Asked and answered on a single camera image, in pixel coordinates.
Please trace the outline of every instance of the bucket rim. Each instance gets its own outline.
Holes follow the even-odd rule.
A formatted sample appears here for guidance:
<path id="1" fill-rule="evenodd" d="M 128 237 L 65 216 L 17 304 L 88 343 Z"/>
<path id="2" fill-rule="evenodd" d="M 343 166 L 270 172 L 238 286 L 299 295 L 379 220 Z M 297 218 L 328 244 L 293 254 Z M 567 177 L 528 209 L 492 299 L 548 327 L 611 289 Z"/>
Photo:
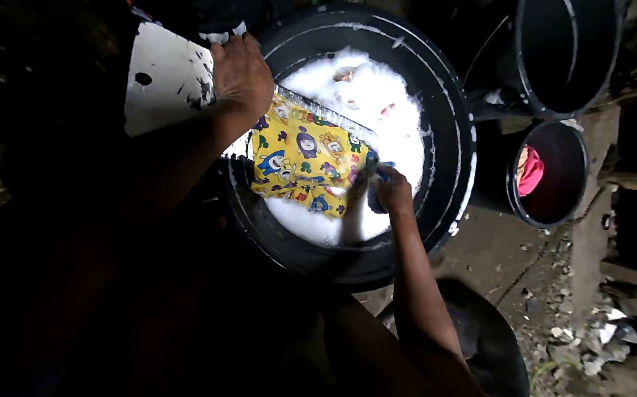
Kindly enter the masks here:
<path id="1" fill-rule="evenodd" d="M 529 216 L 529 214 L 526 212 L 525 207 L 522 204 L 522 200 L 519 197 L 517 186 L 515 185 L 517 183 L 517 179 L 511 175 L 514 175 L 517 172 L 517 160 L 519 159 L 519 154 L 522 153 L 522 150 L 524 150 L 527 144 L 527 141 L 529 140 L 529 137 L 535 134 L 536 132 L 546 128 L 547 126 L 552 126 L 556 124 L 559 124 L 558 126 L 562 127 L 563 131 L 568 131 L 571 134 L 573 134 L 573 136 L 578 140 L 578 143 L 581 146 L 581 149 L 583 152 L 583 167 L 584 167 L 585 179 L 582 186 L 583 190 L 581 194 L 579 195 L 575 205 L 571 208 L 571 210 L 567 212 L 564 216 L 562 216 L 559 221 L 552 222 L 552 223 L 543 223 L 543 222 L 535 221 L 535 219 Z M 517 147 L 517 151 L 515 152 L 515 155 L 512 158 L 510 158 L 507 164 L 507 173 L 506 173 L 507 198 L 510 202 L 510 207 L 512 208 L 512 211 L 515 213 L 515 215 L 517 215 L 519 219 L 521 219 L 522 221 L 525 221 L 527 225 L 534 226 L 537 229 L 549 229 L 549 228 L 558 226 L 565 221 L 568 221 L 571 218 L 571 216 L 576 212 L 576 210 L 578 210 L 578 207 L 580 206 L 580 203 L 583 200 L 583 196 L 585 195 L 585 189 L 586 189 L 587 180 L 588 180 L 589 168 L 590 168 L 588 148 L 586 146 L 585 139 L 583 138 L 583 134 L 581 134 L 580 131 L 576 130 L 575 128 L 571 126 L 567 126 L 560 121 L 538 120 L 532 123 L 532 125 L 530 125 L 529 127 L 527 127 L 525 131 L 526 131 L 526 135 L 524 139 Z"/>
<path id="2" fill-rule="evenodd" d="M 519 93 L 520 95 L 525 95 L 528 99 L 529 103 L 527 106 L 531 109 L 534 114 L 537 115 L 538 118 L 544 120 L 566 120 L 572 119 L 576 117 L 578 114 L 582 113 L 586 109 L 588 109 L 600 96 L 601 92 L 607 89 L 610 84 L 610 77 L 613 74 L 615 69 L 615 65 L 617 63 L 618 55 L 620 52 L 620 43 L 622 42 L 622 31 L 623 31 L 623 6 L 620 0 L 610 0 L 613 2 L 613 7 L 615 10 L 615 43 L 613 47 L 613 56 L 608 66 L 608 70 L 605 72 L 605 79 L 602 84 L 596 91 L 595 95 L 586 102 L 583 107 L 578 110 L 574 110 L 573 112 L 557 112 L 550 107 L 543 104 L 543 102 L 539 99 L 539 97 L 535 94 L 532 89 L 532 85 L 529 82 L 529 77 L 526 73 L 525 68 L 525 59 L 522 54 L 522 20 L 524 18 L 525 6 L 527 0 L 519 0 L 517 2 L 517 8 L 515 11 L 515 59 L 517 62 L 517 73 L 519 75 L 519 79 L 521 80 L 522 87 L 525 92 Z"/>

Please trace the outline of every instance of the soap suds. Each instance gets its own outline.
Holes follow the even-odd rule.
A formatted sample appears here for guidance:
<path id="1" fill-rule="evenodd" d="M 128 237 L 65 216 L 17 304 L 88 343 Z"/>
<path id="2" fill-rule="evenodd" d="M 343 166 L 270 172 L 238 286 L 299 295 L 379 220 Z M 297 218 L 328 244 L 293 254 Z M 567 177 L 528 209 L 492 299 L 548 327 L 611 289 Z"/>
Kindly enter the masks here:
<path id="1" fill-rule="evenodd" d="M 336 81 L 341 74 L 349 75 L 349 81 Z M 373 149 L 380 159 L 396 163 L 411 184 L 412 195 L 419 191 L 424 167 L 421 138 L 425 135 L 420 130 L 420 104 L 407 94 L 404 79 L 387 65 L 346 48 L 333 58 L 306 65 L 280 85 L 375 131 L 378 138 Z M 266 203 L 279 223 L 315 244 L 366 241 L 390 226 L 389 215 L 372 212 L 364 196 L 343 219 L 311 213 L 303 205 L 280 198 L 267 198 Z"/>

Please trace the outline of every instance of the hand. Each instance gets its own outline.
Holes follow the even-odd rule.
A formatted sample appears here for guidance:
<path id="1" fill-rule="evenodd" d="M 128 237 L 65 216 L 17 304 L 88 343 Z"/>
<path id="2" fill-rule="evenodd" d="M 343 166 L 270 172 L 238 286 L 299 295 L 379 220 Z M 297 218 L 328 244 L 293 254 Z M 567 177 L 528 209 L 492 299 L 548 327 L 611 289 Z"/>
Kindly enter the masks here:
<path id="1" fill-rule="evenodd" d="M 222 46 L 210 46 L 213 55 L 213 86 L 218 109 L 216 117 L 232 124 L 242 135 L 267 113 L 274 94 L 270 67 L 260 52 L 260 44 L 250 34 L 232 36 Z"/>
<path id="2" fill-rule="evenodd" d="M 380 169 L 389 175 L 390 181 L 380 181 L 376 184 L 377 197 L 380 204 L 390 215 L 414 215 L 411 204 L 411 185 L 402 174 L 393 167 L 380 165 Z"/>

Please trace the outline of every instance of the blue brush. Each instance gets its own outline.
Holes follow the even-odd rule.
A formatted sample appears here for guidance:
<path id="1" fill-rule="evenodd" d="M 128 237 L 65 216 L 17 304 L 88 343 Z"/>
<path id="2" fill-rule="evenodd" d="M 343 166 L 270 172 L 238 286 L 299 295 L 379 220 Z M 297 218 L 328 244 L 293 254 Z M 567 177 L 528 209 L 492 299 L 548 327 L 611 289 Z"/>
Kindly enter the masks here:
<path id="1" fill-rule="evenodd" d="M 384 161 L 384 162 L 377 162 L 376 167 L 373 169 L 370 169 L 370 171 L 374 172 L 375 177 L 369 177 L 368 179 L 370 183 L 368 184 L 368 191 L 367 191 L 367 206 L 370 207 L 372 212 L 375 212 L 375 213 L 387 213 L 387 210 L 385 210 L 385 208 L 380 203 L 380 200 L 377 197 L 377 191 L 375 190 L 375 184 L 378 181 L 378 178 L 382 179 L 384 182 L 390 181 L 390 176 L 386 172 L 384 172 L 382 169 L 380 169 L 381 165 L 388 165 L 393 168 L 396 166 L 396 164 L 394 164 L 394 162 L 392 161 Z"/>

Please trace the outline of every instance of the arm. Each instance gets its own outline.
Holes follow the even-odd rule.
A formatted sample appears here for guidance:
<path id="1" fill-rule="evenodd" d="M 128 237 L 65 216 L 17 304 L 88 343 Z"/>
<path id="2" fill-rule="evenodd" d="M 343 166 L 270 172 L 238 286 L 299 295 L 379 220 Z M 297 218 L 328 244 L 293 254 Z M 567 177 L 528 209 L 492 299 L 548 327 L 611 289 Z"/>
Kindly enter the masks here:
<path id="1" fill-rule="evenodd" d="M 427 379 L 446 395 L 483 396 L 465 363 L 458 334 L 431 273 L 421 242 L 411 185 L 392 167 L 381 166 L 389 182 L 377 185 L 380 203 L 390 213 L 395 244 L 395 324 L 400 344 Z"/>
<path id="2" fill-rule="evenodd" d="M 270 107 L 274 82 L 258 42 L 234 36 L 212 46 L 219 103 L 210 119 L 185 122 L 134 141 L 128 189 L 64 236 L 22 330 L 17 362 L 58 361 L 118 271 L 118 263 L 198 183 L 208 167 Z"/>

